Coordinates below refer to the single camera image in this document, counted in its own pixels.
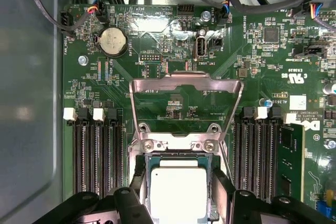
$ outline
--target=integrated circuit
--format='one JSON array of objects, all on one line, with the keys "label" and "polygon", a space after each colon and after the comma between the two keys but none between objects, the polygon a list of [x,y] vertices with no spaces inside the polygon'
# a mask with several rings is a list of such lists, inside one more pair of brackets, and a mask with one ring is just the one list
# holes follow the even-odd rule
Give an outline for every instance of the integrated circuit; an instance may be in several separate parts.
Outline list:
[{"label": "integrated circuit", "polygon": [[266,27],[264,28],[264,42],[278,43],[279,42],[279,28]]},{"label": "integrated circuit", "polygon": [[280,188],[284,195],[291,195],[291,181],[284,175],[281,176]]}]

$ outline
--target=white label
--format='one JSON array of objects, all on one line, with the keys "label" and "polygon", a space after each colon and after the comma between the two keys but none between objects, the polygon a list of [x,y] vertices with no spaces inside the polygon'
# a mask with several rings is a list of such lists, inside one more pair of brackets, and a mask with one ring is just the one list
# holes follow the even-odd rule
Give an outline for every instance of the white label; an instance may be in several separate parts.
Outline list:
[{"label": "white label", "polygon": [[305,95],[290,95],[289,96],[290,110],[306,110],[307,97]]}]

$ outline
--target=colored wires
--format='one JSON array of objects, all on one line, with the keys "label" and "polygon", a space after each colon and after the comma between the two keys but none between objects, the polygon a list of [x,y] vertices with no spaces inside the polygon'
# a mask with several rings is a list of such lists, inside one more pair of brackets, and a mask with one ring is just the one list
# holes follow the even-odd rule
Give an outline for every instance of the colored wires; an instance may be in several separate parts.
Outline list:
[{"label": "colored wires", "polygon": [[61,30],[65,30],[65,31],[74,31],[76,30],[78,27],[82,26],[85,22],[85,20],[90,16],[89,12],[85,12],[78,20],[77,22],[72,25],[72,26],[65,26],[62,25],[60,23],[58,23],[56,20],[54,20],[54,18],[47,12],[47,10],[45,9],[43,3],[41,2],[41,0],[34,0],[37,8],[41,11],[41,13],[43,14],[43,16],[52,24],[54,24],[57,28],[61,29]]},{"label": "colored wires", "polygon": [[328,23],[324,22],[323,20],[321,20],[318,17],[322,5],[323,5],[322,3],[321,4],[310,3],[310,16],[311,16],[311,19],[314,20],[320,26],[322,26],[322,27],[324,27],[324,28],[326,28],[326,29],[328,29],[330,31],[336,31],[336,27],[332,27],[331,25],[329,25]]},{"label": "colored wires", "polygon": [[223,1],[223,2],[222,2],[222,5],[223,5],[223,7],[226,9],[226,13],[229,13],[229,12],[230,12],[230,9],[229,9],[229,7],[230,7],[230,2],[229,2],[229,0]]}]

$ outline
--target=chip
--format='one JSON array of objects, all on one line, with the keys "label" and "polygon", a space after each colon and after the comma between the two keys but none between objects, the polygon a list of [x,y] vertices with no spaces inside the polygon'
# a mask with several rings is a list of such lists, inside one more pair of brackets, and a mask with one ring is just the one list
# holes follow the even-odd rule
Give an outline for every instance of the chip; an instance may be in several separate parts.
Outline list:
[{"label": "chip", "polygon": [[247,69],[246,68],[239,68],[238,69],[238,77],[246,78],[247,77]]},{"label": "chip", "polygon": [[284,175],[281,176],[280,187],[284,195],[291,195],[291,181]]},{"label": "chip", "polygon": [[91,100],[90,99],[84,99],[83,100],[83,105],[91,105]]},{"label": "chip", "polygon": [[264,28],[264,42],[265,43],[279,42],[279,29],[273,27]]},{"label": "chip", "polygon": [[282,144],[287,148],[292,148],[293,145],[293,131],[289,129],[282,128],[281,130],[281,141]]}]

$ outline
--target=dimm slot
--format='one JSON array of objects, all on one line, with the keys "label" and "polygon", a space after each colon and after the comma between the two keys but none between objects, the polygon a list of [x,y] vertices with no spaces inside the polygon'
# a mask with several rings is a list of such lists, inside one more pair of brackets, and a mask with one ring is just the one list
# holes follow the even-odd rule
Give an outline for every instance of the dimm slot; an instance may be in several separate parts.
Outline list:
[{"label": "dimm slot", "polygon": [[241,137],[240,137],[240,123],[235,124],[235,130],[234,130],[234,143],[233,143],[233,168],[234,168],[234,182],[235,182],[235,187],[239,188],[239,177],[240,177],[240,142],[241,142]]},{"label": "dimm slot", "polygon": [[122,178],[123,178],[123,146],[122,146],[122,138],[121,138],[121,125],[117,122],[113,126],[113,187],[121,187],[122,186]]},{"label": "dimm slot", "polygon": [[246,181],[246,190],[253,190],[253,158],[254,158],[254,125],[248,124],[248,141],[247,141],[247,181]]},{"label": "dimm slot", "polygon": [[111,189],[111,131],[107,123],[103,127],[103,137],[100,141],[100,197],[104,198]]},{"label": "dimm slot", "polygon": [[241,125],[241,148],[240,148],[240,187],[239,189],[246,190],[246,180],[247,180],[247,140],[248,140],[248,123],[244,122]]}]

